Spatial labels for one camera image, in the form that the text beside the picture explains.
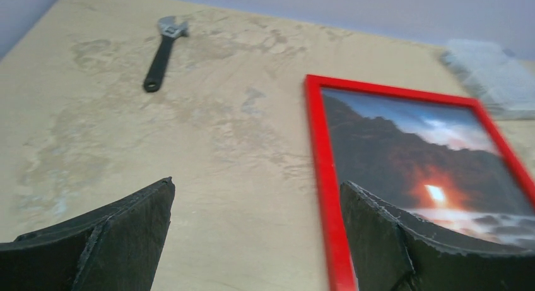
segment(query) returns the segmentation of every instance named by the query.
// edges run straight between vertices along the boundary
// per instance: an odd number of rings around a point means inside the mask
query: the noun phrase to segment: mountain silhouette
[[[323,96],[339,183],[353,181],[400,208],[434,208],[426,186],[443,189],[445,208],[533,215],[502,158],[453,150],[402,132],[393,121],[368,118]]]

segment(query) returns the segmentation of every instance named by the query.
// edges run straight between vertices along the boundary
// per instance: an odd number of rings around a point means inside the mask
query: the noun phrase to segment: black curved object
[[[535,251],[442,228],[352,182],[340,204],[359,291],[535,288]]]
[[[0,290],[150,290],[174,197],[168,177],[0,244]]]

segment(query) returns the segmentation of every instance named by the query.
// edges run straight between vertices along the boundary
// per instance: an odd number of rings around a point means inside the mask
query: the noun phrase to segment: white wall
[[[0,59],[56,0],[0,0]]]
[[[0,56],[55,0],[0,0]],[[493,40],[535,59],[535,0],[183,0],[443,44]]]

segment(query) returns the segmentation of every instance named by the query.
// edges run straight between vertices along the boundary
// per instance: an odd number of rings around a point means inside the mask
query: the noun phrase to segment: clear plastic
[[[498,44],[451,40],[441,61],[495,119],[535,119],[535,77]]]

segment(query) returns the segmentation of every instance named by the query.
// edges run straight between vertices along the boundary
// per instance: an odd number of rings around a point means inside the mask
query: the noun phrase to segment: bright light
[[[429,192],[429,195],[431,198],[436,201],[437,203],[445,203],[446,202],[446,195],[442,191],[441,187],[432,186],[432,185],[425,185],[427,191]]]

